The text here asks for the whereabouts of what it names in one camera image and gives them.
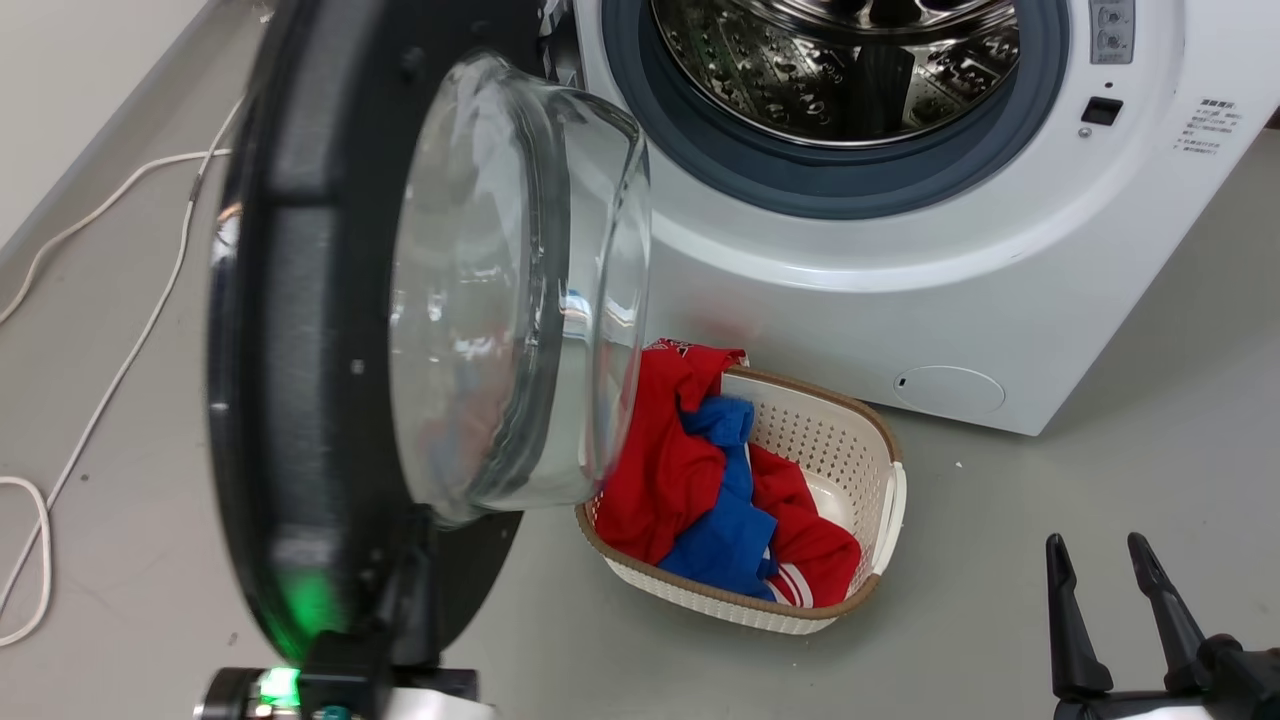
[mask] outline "wall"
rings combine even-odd
[[[0,259],[205,3],[0,1]]]

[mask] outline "red clothing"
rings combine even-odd
[[[641,354],[631,429],[595,516],[595,532],[611,547],[657,565],[676,536],[716,505],[724,451],[685,434],[678,414],[719,395],[721,373],[745,356],[669,340]]]
[[[778,574],[768,579],[778,602],[827,607],[845,601],[861,546],[849,530],[818,515],[818,507],[795,462],[755,445],[751,457],[751,503],[777,519],[773,557]]]

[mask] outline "clothes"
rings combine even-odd
[[[716,588],[773,600],[764,578],[777,573],[769,555],[777,520],[751,505],[746,438],[754,420],[755,406],[732,397],[708,397],[696,413],[681,416],[686,433],[701,436],[724,452],[724,475],[716,505],[676,538],[671,555],[658,568]]]
[[[861,546],[818,515],[799,465],[755,445],[748,447],[755,506],[778,521],[772,544],[778,574],[768,579],[774,598],[796,607],[844,602],[863,557]]]
[[[595,532],[611,547],[657,565],[716,506],[724,452],[690,437],[678,413],[695,413],[719,395],[721,373],[745,355],[666,340],[641,354],[631,430],[595,516]]]

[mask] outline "washing machine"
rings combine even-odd
[[[652,334],[1033,436],[1280,99],[1265,0],[575,3]]]
[[[1276,28],[1266,0],[283,0],[209,296],[259,625],[429,665],[508,511],[600,489],[654,337],[1041,432],[1275,108]],[[436,527],[466,529],[431,560]],[[388,646],[433,575],[445,629]]]

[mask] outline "blue clothing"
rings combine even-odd
[[[701,436],[724,451],[724,479],[709,512],[676,538],[658,564],[663,570],[708,585],[773,601],[764,579],[777,573],[769,541],[777,520],[751,505],[751,465],[746,439],[755,407],[732,397],[708,397],[696,413],[681,415],[690,436]]]

